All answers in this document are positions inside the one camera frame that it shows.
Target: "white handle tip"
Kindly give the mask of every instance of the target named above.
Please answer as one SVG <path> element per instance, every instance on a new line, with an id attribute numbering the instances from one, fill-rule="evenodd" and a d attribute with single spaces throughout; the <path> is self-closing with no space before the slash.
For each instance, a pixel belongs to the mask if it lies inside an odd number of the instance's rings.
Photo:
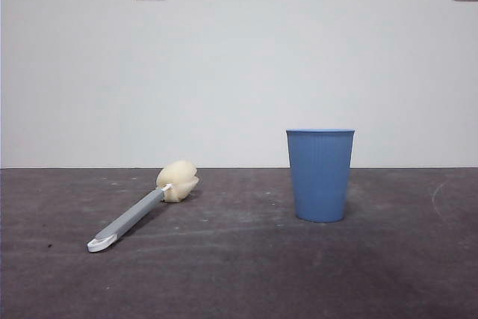
<path id="1" fill-rule="evenodd" d="M 112 243 L 116 242 L 117 235 L 110 235 L 109 237 L 103 239 L 92 239 L 88 242 L 88 251 L 90 252 L 99 252 L 105 248 L 108 248 Z"/>

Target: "cup rim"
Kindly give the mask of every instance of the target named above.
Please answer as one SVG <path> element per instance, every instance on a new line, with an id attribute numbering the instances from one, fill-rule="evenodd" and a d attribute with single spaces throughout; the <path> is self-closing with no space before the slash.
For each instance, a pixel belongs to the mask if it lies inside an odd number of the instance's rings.
<path id="1" fill-rule="evenodd" d="M 355 132 L 350 128 L 288 128 L 286 132 Z"/>

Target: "yellow sponge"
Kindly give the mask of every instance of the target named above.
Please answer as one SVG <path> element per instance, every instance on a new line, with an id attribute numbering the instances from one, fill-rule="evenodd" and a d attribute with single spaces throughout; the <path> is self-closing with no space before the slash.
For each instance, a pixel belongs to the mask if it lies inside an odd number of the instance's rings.
<path id="1" fill-rule="evenodd" d="M 156 179 L 156 185 L 159 188 L 168 183 L 173 185 L 168 191 L 164 192 L 164 201 L 178 203 L 186 198 L 199 182 L 199 179 L 195 176 L 196 172 L 196 167 L 189 161 L 180 160 L 168 164 Z"/>

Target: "concrete floor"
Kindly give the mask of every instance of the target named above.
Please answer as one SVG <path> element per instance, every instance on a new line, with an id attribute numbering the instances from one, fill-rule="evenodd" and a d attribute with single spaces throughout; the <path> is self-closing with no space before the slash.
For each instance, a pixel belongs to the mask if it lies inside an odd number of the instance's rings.
<path id="1" fill-rule="evenodd" d="M 343 221 L 286 169 L 200 169 L 108 250 L 157 170 L 2 170 L 1 317 L 478 318 L 478 169 L 352 170 Z"/>

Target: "floor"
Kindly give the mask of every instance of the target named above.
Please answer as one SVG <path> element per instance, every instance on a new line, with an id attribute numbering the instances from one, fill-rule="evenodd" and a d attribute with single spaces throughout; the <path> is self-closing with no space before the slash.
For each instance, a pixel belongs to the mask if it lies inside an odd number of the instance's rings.
<path id="1" fill-rule="evenodd" d="M 1 317 L 478 318 L 478 169 L 352 170 L 346 217 L 294 216 L 287 169 L 200 169 L 100 253 L 157 170 L 2 170 Z"/>

